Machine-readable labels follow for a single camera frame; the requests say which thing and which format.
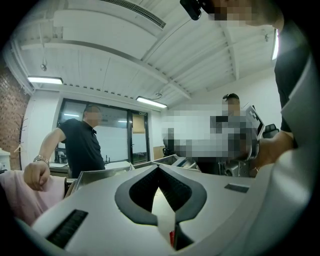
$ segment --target black sleeve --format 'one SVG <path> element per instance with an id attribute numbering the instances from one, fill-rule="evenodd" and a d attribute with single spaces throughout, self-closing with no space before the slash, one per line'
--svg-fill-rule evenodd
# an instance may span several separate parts
<path id="1" fill-rule="evenodd" d="M 278 92 L 279 92 L 279 96 L 280 96 L 281 108 L 283 108 L 287 104 L 289 99 L 280 88 L 278 88 Z M 281 122 L 281 130 L 284 132 L 291 133 L 291 129 L 283 116 L 282 116 L 282 122 Z"/>
<path id="2" fill-rule="evenodd" d="M 64 123 L 60 124 L 58 126 L 59 129 L 61 129 L 66 137 L 65 140 L 61 141 L 62 143 L 66 143 L 67 139 L 72 136 L 72 134 L 74 134 L 75 132 L 75 128 L 77 126 L 77 124 L 79 123 L 79 121 L 77 119 L 69 119 L 67 121 L 65 121 Z"/>

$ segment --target hand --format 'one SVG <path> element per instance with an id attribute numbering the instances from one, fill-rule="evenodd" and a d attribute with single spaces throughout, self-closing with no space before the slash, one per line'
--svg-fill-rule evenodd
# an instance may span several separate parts
<path id="1" fill-rule="evenodd" d="M 25 183 L 35 191 L 42 191 L 42 186 L 50 176 L 49 166 L 45 161 L 29 163 L 23 173 Z"/>

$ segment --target black camera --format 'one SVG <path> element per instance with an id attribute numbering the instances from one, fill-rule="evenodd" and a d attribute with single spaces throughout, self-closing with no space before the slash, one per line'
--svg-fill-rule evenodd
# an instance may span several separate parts
<path id="1" fill-rule="evenodd" d="M 180 0 L 180 4 L 194 21 L 200 19 L 201 8 L 217 21 L 227 19 L 226 13 L 221 13 L 220 8 L 215 8 L 212 0 Z"/>

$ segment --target brick wall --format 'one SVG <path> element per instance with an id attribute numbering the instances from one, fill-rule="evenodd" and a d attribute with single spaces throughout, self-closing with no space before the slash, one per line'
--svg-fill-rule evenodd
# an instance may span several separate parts
<path id="1" fill-rule="evenodd" d="M 0 56 L 0 148 L 11 153 L 11 170 L 20 170 L 19 153 L 14 151 L 19 146 L 20 116 L 25 114 L 29 99 Z"/>

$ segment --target ceiling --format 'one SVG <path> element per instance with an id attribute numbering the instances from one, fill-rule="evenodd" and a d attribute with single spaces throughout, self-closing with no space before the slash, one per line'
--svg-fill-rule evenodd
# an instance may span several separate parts
<path id="1" fill-rule="evenodd" d="M 27 76 L 60 77 L 64 85 L 34 89 L 135 105 L 141 104 L 137 96 L 161 93 L 157 101 L 169 107 L 273 65 L 271 26 L 225 25 L 206 13 L 193 21 L 179 0 L 130 2 L 136 6 L 128 9 L 122 0 L 41 1 L 15 30 L 4 59 L 28 93 L 33 88 Z"/>

